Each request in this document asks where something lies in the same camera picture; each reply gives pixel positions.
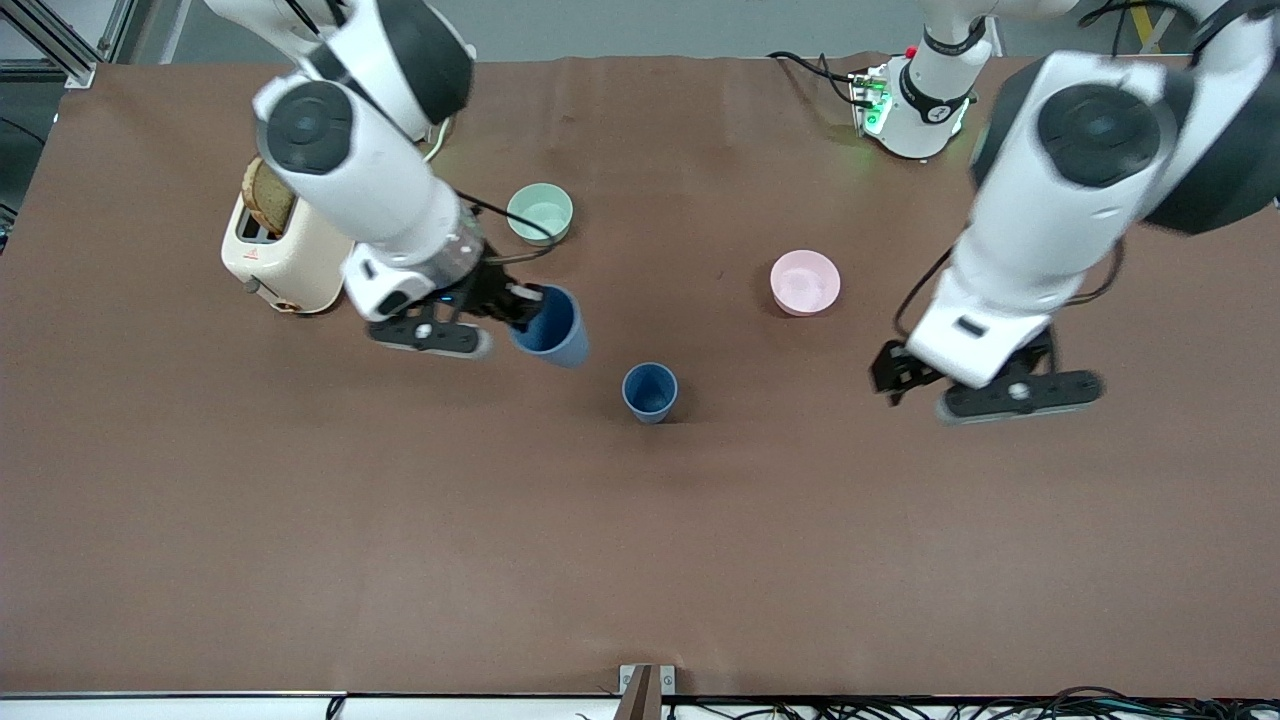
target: small blue cup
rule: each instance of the small blue cup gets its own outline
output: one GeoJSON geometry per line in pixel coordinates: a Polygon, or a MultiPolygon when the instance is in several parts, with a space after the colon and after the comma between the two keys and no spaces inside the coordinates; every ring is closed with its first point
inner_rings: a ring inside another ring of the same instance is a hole
{"type": "Polygon", "coordinates": [[[543,286],[543,309],[530,320],[529,329],[508,327],[507,331],[516,347],[561,368],[577,368],[591,351],[577,300],[553,284],[543,286]]]}
{"type": "Polygon", "coordinates": [[[660,363],[641,363],[622,378],[622,400],[636,420],[652,425],[660,423],[680,395],[676,374],[660,363]]]}

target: green bowl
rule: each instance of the green bowl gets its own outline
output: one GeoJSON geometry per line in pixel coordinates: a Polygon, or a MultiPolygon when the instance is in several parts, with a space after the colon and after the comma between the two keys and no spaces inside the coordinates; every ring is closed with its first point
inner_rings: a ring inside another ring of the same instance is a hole
{"type": "Polygon", "coordinates": [[[525,242],[545,246],[564,240],[568,222],[573,219],[573,201],[559,186],[539,182],[522,187],[516,195],[512,195],[511,202],[507,202],[507,211],[531,223],[538,223],[552,233],[552,237],[547,237],[536,228],[515,218],[507,218],[507,224],[516,231],[516,234],[525,238],[525,242]]]}

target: bread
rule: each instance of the bread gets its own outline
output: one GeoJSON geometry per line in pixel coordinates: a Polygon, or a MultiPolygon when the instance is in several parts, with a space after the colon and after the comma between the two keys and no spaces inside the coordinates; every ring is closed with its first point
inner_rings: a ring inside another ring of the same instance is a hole
{"type": "Polygon", "coordinates": [[[260,225],[274,234],[284,234],[284,227],[289,223],[289,213],[293,211],[297,196],[280,182],[280,178],[271,172],[261,156],[253,158],[253,161],[244,169],[241,195],[244,197],[244,208],[260,225]]]}

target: floor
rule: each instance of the floor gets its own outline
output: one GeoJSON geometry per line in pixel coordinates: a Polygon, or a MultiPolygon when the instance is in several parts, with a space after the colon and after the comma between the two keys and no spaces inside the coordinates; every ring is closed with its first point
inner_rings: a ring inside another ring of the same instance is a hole
{"type": "MultiPolygon", "coordinates": [[[[1076,18],[1101,0],[1083,0],[1069,17],[1001,23],[1007,55],[1055,49],[1107,53],[1119,18],[1078,28],[1076,18]]],[[[790,50],[813,56],[861,50],[897,51],[919,41],[922,18],[913,3],[884,0],[435,0],[476,45],[481,60],[525,61],[602,55],[762,56],[790,50]]],[[[271,46],[223,20],[202,0],[152,0],[134,20],[132,63],[283,61],[271,46]]],[[[1121,27],[1121,53],[1140,47],[1133,22],[1121,27]]],[[[0,73],[0,117],[45,136],[63,88],[59,82],[14,82],[0,73]]],[[[40,146],[0,128],[0,202],[20,209],[40,159],[40,146]]],[[[0,231],[6,231],[0,208],[0,231]]]]}

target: brown table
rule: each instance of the brown table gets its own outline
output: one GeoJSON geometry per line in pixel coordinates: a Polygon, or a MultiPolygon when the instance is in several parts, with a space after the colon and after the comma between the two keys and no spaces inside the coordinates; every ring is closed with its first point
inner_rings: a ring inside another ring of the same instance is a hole
{"type": "Polygon", "coordinates": [[[568,188],[518,275],[572,288],[593,355],[452,361],[219,264],[273,72],[105,67],[63,102],[0,260],[0,688],[595,692],[663,661],[695,693],[1280,693],[1274,211],[1133,233],[1060,323],[1094,409],[948,429],[867,365],[989,102],[920,164],[772,61],[483,65],[436,169],[568,188]],[[844,275],[822,316],[769,299],[795,247],[844,275]],[[643,360],[680,375],[667,425],[620,400],[643,360]]]}

